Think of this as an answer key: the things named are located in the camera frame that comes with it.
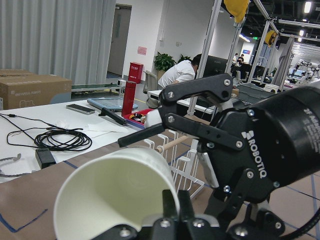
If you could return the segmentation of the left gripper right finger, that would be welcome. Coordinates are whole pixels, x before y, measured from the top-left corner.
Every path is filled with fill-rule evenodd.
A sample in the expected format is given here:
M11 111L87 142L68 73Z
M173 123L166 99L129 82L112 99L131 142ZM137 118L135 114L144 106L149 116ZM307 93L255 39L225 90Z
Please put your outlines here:
M178 200L180 203L179 218L180 220L190 220L195 217L195 212L187 190L179 190Z

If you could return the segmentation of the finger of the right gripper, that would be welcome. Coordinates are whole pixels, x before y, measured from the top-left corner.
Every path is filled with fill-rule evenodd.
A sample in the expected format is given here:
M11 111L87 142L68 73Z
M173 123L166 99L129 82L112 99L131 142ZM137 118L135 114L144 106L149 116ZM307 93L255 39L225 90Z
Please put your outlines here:
M139 142L141 140L147 139L149 137L152 137L157 134L161 134L165 131L165 127L159 123L152 125L150 127L147 127L145 129L142 129L140 131L134 132L132 134L129 134L127 136L121 137L118 139L118 145L119 147L126 147L128 145L134 144L136 142Z

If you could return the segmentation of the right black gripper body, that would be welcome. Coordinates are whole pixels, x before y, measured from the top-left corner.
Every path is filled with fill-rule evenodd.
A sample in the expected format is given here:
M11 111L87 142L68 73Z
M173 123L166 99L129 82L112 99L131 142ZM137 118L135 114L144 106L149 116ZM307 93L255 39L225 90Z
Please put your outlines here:
M205 177L217 186L207 213L226 229L241 205L249 202L247 218L254 234L296 239L320 219L316 212L302 227L284 234L270 210L262 207L271 192L320 169L320 84L313 82L274 94L243 107L228 107L210 124L188 119L179 100L202 96L214 105L226 103L232 93L230 75L178 83L159 94L159 113L165 128L198 138L199 159Z

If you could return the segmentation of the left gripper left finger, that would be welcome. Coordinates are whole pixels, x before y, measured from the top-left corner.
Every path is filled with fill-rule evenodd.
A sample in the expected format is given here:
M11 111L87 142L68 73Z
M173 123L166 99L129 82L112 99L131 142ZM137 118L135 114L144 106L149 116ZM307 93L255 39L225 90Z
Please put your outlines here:
M176 208L174 197L169 189L162 191L162 207L164 218L177 218L179 211Z

